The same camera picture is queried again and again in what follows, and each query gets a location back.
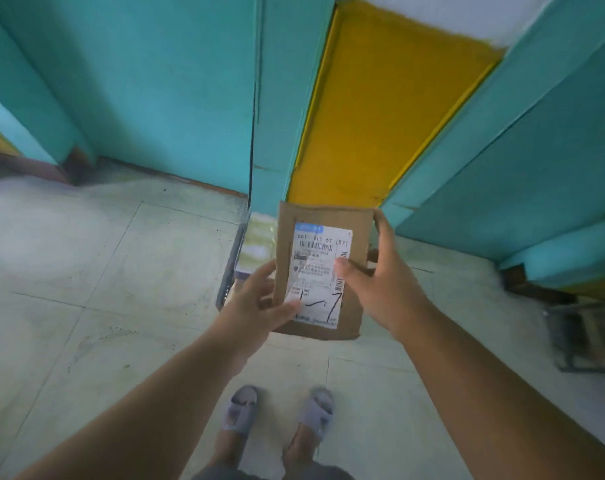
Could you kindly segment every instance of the blue label header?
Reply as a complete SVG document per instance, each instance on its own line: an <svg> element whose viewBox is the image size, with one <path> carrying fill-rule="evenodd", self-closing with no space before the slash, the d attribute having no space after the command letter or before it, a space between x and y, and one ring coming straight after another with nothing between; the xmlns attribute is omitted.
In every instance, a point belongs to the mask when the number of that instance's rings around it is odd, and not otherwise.
<svg viewBox="0 0 605 480"><path fill-rule="evenodd" d="M314 234L322 234L324 227L316 224L307 224L305 222L296 222L295 229L301 232L312 232Z"/></svg>

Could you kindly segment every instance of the teal door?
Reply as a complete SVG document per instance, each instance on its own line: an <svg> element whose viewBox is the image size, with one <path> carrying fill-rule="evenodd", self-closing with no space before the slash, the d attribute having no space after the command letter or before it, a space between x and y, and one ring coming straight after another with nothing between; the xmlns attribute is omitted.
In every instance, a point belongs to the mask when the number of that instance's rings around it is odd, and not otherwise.
<svg viewBox="0 0 605 480"><path fill-rule="evenodd" d="M0 0L99 155L247 193L254 0Z"/></svg>

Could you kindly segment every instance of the white label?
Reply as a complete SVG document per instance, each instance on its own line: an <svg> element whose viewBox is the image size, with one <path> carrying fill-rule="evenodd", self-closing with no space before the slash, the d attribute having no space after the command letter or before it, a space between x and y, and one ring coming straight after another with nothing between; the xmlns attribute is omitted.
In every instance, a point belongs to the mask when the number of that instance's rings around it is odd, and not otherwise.
<svg viewBox="0 0 605 480"><path fill-rule="evenodd" d="M345 283L334 273L334 259L349 257L353 231L296 223L287 300L299 299L296 322L337 328Z"/></svg>

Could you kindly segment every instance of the gray slipper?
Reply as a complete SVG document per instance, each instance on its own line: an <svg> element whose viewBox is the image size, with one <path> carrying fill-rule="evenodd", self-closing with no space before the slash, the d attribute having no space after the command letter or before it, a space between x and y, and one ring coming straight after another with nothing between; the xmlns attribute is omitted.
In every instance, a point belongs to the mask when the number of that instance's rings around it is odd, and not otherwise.
<svg viewBox="0 0 605 480"><path fill-rule="evenodd" d="M222 428L249 436L258 411L258 389L243 386L232 396L222 421Z"/></svg>
<svg viewBox="0 0 605 480"><path fill-rule="evenodd" d="M324 387L317 387L311 391L300 422L310 428L321 440L334 417L334 397Z"/></svg>

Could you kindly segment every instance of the person's right arm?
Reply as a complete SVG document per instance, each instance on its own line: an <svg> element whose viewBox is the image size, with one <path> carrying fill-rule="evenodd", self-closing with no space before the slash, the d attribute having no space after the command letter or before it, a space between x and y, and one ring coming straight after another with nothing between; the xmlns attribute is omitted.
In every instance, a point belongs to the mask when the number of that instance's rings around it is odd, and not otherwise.
<svg viewBox="0 0 605 480"><path fill-rule="evenodd" d="M605 445L438 310L398 255L383 213L376 218L374 274L344 258L336 270L404 346L474 478L605 479Z"/></svg>

